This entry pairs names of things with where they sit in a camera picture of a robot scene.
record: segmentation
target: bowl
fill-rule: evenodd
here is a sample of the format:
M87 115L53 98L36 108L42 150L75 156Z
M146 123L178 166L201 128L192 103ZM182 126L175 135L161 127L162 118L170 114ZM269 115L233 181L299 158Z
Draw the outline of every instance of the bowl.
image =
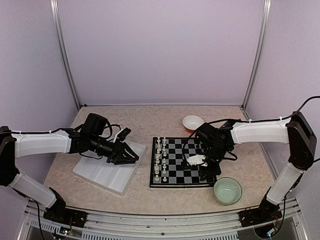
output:
M242 188L231 177L222 177L213 186L215 199L223 205L231 205L238 202L242 196Z
M198 127L200 127L204 123L205 121L201 117L194 116L194 115L186 116L182 120L183 126L189 133L192 133L194 130L196 130Z

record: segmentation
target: tabletop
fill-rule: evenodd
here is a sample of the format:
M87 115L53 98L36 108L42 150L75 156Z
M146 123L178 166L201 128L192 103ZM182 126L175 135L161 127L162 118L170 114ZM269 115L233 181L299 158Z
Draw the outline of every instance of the tabletop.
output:
M214 213L258 205L268 188L274 183L268 164L258 143L235 145L238 160L223 160L222 174L217 178L231 177L242 186L242 198L233 205L218 203L212 187L205 188L150 188L150 168L153 137L188 137L182 120L197 115L205 122L219 119L244 119L236 106L199 105L129 105L82 107L74 119L76 127L89 113L106 117L111 124L128 127L132 132L127 140L147 146L146 154L124 196L96 186L73 173L79 162L78 154L57 154L44 185L56 190L68 206L96 211L147 214L184 215Z

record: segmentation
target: marble-patterned tabletop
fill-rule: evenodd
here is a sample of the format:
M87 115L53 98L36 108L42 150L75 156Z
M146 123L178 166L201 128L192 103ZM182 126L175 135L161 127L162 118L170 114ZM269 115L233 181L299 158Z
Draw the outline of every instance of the marble-patterned tabletop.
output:
M218 203L213 188L162 189L150 188L150 165L153 137L187 137L182 119L197 115L206 122L234 118L244 119L236 106L143 105L82 107L72 127L82 124L89 113L109 119L111 124L128 127L129 141L147 146L124 196L114 194L76 176L72 171L81 156L57 154L45 179L45 185L55 189L68 206L127 214L177 215L214 213L258 205L274 180L258 143L235 146L237 161L224 160L218 178L232 177L242 186L239 202L224 206Z

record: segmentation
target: chessboard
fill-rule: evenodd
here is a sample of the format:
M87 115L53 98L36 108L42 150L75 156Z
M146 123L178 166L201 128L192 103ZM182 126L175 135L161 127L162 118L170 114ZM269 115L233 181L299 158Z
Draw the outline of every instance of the chessboard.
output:
M188 158L203 154L205 149L195 138L189 140L181 137L153 138L150 188L203 188L214 185L217 178L201 181L200 166L186 166L182 152Z

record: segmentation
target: vertical metal post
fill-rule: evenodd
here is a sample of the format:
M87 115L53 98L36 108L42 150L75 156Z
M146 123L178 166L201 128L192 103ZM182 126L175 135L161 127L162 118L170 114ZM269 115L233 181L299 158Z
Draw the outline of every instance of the vertical metal post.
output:
M67 51L66 51L65 42L64 42L64 35L62 32L62 26L60 21L58 0L50 0L50 3L51 3L51 11L53 16L53 22L55 25L56 35L58 37L60 53L61 53L61 57L64 65L64 70L65 70L68 84L71 90L73 102L75 104L76 109L79 111L81 108L81 103L79 100L79 95L78 95L76 85L72 77L70 65L69 65L69 60L68 60Z
M259 69L260 59L261 59L263 48L264 48L266 33L267 33L270 8L271 8L271 0L264 0L264 9L263 9L263 14L262 14L262 22L261 22L259 39L258 39L258 46L257 46L256 52L255 52L253 67L252 67L251 75L250 75L250 81L249 81L248 87L246 89L246 93L245 93L244 100L242 103L242 108L244 110L246 110L248 107L250 97L251 97L252 91L254 89L254 85L255 85L255 81L256 81L256 77L257 77L257 72Z

